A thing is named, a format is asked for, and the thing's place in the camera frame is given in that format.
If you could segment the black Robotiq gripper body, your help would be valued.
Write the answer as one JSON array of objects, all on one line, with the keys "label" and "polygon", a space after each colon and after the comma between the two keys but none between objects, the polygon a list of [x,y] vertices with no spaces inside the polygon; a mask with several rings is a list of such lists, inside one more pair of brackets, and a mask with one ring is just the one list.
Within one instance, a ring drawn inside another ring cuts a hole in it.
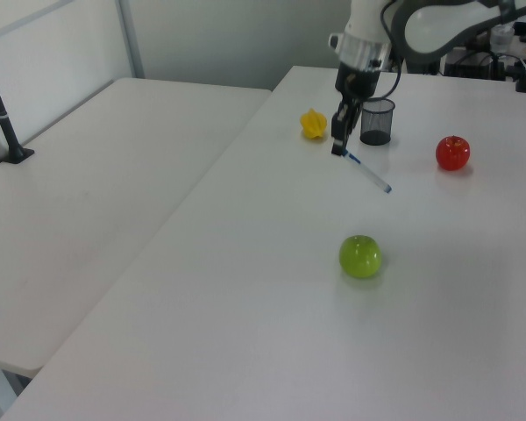
[{"label": "black Robotiq gripper body", "polygon": [[344,102],[363,103],[373,97],[379,78],[380,71],[361,71],[340,63],[335,89]]}]

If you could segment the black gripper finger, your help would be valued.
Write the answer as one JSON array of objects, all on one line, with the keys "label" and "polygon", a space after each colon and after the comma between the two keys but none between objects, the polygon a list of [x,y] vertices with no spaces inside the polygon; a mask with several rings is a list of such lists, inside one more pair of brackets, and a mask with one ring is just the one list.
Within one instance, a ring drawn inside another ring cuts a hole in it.
[{"label": "black gripper finger", "polygon": [[359,122],[359,118],[362,112],[362,103],[358,100],[353,100],[351,110],[349,113],[349,135],[352,135],[356,124]]},{"label": "black gripper finger", "polygon": [[343,155],[349,137],[350,123],[350,106],[347,103],[341,103],[331,118],[332,154]]}]

